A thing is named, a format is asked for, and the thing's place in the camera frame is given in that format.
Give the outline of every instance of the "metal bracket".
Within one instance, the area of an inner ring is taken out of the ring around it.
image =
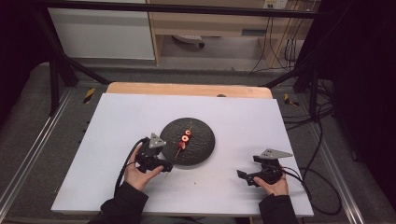
[[[163,147],[166,145],[166,142],[163,141],[157,134],[152,133],[149,139],[149,148]]]
[[[265,151],[259,156],[260,159],[267,160],[276,160],[279,158],[292,157],[293,154],[289,152],[278,151],[275,149],[267,148]]]

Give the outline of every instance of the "floor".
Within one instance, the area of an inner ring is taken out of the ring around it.
[[[85,61],[87,66],[103,77],[117,81],[141,82],[174,82],[195,84],[224,84],[257,86],[273,80],[287,72],[287,62],[284,56],[279,60],[286,69],[268,69],[265,60],[259,60],[261,50],[254,38],[223,38],[205,37],[205,47],[180,43],[171,36],[165,39],[162,63],[122,61],[97,63]],[[37,67],[21,97],[13,108],[6,124],[0,132],[0,192],[7,192],[10,181],[18,172],[26,155],[29,155],[31,145],[40,134],[48,117],[50,88],[48,69],[45,65]],[[0,210],[0,218],[6,218],[4,223],[84,223],[90,217],[69,217],[54,214],[50,211],[56,189],[62,185],[65,173],[78,150],[78,141],[83,138],[95,106],[100,99],[105,86],[92,83],[92,80],[81,73],[80,85],[71,90],[71,98],[65,106],[62,117],[57,120],[56,127],[50,131],[50,138],[41,148],[41,154],[35,157],[30,172],[21,180],[20,188],[13,204]],[[303,104],[306,95],[294,94],[292,85],[295,79],[282,83],[273,89],[278,100],[284,120],[291,121],[306,113]],[[96,87],[96,94],[88,105],[82,103],[87,90]],[[290,96],[291,103],[285,104],[285,93]],[[320,97],[323,104],[326,97]],[[350,156],[348,144],[342,130],[337,125],[336,118],[328,116],[323,119],[323,134],[326,147],[334,155],[334,160],[342,171],[343,178],[351,191],[354,202],[361,212],[364,222],[352,222],[347,217],[348,211],[342,211],[336,216],[322,215],[315,211],[314,217],[305,219],[305,223],[396,223],[395,211],[370,176],[363,163],[354,162]],[[290,143],[299,165],[306,166],[311,158],[318,139],[315,136],[315,124],[305,124],[288,131]],[[319,153],[312,167],[327,179],[331,179],[325,163],[326,155]],[[313,203],[326,211],[336,208],[337,200],[333,191],[320,178],[314,175],[307,179],[315,195]]]

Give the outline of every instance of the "black round base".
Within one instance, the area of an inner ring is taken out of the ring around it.
[[[178,143],[186,130],[191,137],[184,150]],[[192,166],[205,161],[212,154],[216,140],[210,127],[198,119],[176,119],[163,128],[161,139],[166,141],[163,155],[174,164]]]

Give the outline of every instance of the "black sleeve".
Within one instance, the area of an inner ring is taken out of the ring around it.
[[[259,203],[259,207],[264,224],[298,224],[289,195],[271,194]]]
[[[149,196],[123,182],[113,199],[101,206],[101,212],[88,224],[138,224]]]

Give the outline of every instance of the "white tabletop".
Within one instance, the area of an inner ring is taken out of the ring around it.
[[[216,145],[208,160],[175,166],[153,178],[144,192],[144,213],[166,216],[258,216],[263,189],[248,186],[236,170],[255,173],[253,155],[267,148],[292,153],[276,100],[205,96],[105,93],[51,210],[92,214],[112,198],[120,168],[132,146],[151,133],[161,134],[171,121],[200,119]],[[294,157],[280,159],[298,173]],[[288,176],[296,216],[313,216],[301,184]]]

